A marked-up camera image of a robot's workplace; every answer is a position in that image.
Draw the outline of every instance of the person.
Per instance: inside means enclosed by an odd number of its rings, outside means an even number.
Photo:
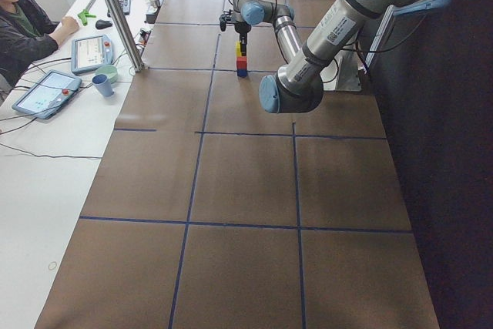
[[[35,0],[0,0],[0,74],[13,87],[32,62],[78,29],[73,17],[53,22]]]

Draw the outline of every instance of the blue cup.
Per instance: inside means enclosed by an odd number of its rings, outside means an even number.
[[[111,96],[113,94],[113,87],[106,75],[100,74],[94,76],[92,78],[92,84],[94,84],[102,96]]]

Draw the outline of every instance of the black mouse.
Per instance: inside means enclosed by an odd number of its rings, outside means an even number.
[[[98,30],[103,30],[111,26],[113,26],[113,23],[111,21],[105,21],[104,19],[98,19],[96,21],[96,28]]]

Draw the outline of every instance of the person's hand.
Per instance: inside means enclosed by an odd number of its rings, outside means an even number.
[[[75,18],[67,15],[62,18],[62,27],[66,29],[69,34],[73,34],[79,29],[79,23]]]

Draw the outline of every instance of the blue robotic arm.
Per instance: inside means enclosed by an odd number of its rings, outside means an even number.
[[[267,112],[309,112],[324,93],[320,72],[368,19],[380,17],[389,5],[401,13],[428,12],[450,0],[336,0],[308,40],[301,43],[293,22],[293,9],[261,0],[233,0],[233,11],[221,18],[221,29],[233,23],[246,47],[251,25],[273,25],[280,51],[287,64],[260,84],[260,102]]]

